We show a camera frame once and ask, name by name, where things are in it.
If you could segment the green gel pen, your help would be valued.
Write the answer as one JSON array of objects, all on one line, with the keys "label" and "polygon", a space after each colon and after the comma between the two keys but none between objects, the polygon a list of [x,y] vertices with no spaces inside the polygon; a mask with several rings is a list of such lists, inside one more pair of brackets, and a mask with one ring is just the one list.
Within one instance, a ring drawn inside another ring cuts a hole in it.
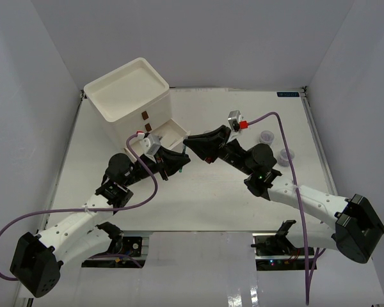
[{"label": "green gel pen", "polygon": [[[183,156],[186,154],[186,145],[183,145],[183,146],[182,146],[182,154],[183,154]],[[180,169],[179,169],[179,173],[182,173],[183,165],[180,167]]]}]

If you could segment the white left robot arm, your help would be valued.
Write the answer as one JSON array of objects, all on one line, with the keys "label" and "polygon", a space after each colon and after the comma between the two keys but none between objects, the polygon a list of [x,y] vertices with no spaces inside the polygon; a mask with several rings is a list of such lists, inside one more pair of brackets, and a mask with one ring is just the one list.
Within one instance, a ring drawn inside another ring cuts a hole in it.
[{"label": "white left robot arm", "polygon": [[153,159],[141,155],[136,162],[124,153],[115,154],[108,162],[101,186],[81,211],[18,240],[11,273],[33,297],[40,298],[56,286],[65,264],[83,262],[95,255],[123,253],[124,233],[108,220],[133,196],[128,187],[156,173],[166,180],[189,162],[188,154],[166,148],[160,148]]}]

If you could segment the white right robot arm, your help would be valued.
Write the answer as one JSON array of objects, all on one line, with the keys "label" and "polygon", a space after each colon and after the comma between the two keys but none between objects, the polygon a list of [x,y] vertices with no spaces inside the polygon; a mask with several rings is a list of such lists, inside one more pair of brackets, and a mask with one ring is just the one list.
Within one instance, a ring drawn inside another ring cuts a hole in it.
[{"label": "white right robot arm", "polygon": [[245,150],[238,140],[230,139],[231,133],[222,125],[212,132],[189,136],[183,143],[207,163],[221,159],[242,171],[248,176],[244,184],[254,196],[303,210],[323,222],[329,229],[328,239],[322,241],[324,248],[333,244],[346,258],[368,262],[384,234],[384,224],[366,197],[355,194],[345,198],[295,185],[274,168],[277,161],[269,145],[260,143]]}]

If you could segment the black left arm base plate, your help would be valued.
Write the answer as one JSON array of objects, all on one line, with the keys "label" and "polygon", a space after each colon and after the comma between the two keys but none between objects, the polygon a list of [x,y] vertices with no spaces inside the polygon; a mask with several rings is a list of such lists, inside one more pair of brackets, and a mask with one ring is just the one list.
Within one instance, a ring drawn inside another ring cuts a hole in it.
[{"label": "black left arm base plate", "polygon": [[84,253],[84,259],[139,257],[142,255],[143,238],[139,236],[124,236],[117,240],[96,235],[90,241],[90,248]]}]

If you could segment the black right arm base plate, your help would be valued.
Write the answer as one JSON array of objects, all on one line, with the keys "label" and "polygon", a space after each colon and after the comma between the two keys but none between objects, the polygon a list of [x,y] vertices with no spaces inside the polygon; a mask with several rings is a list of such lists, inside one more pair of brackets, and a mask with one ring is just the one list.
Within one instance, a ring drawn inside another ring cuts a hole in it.
[{"label": "black right arm base plate", "polygon": [[251,247],[254,249],[255,255],[261,258],[285,256],[289,262],[305,256],[305,249],[297,248],[287,238],[289,230],[294,224],[296,224],[295,220],[286,220],[274,233],[253,234]]}]

